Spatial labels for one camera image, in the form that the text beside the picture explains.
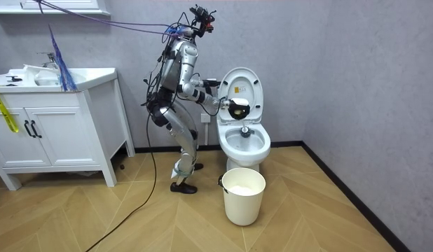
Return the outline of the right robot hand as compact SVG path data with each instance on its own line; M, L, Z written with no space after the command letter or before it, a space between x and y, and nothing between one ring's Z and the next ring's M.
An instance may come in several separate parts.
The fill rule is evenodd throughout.
M243 120L250 113L249 101L244 98L229 99L228 112L235 120Z

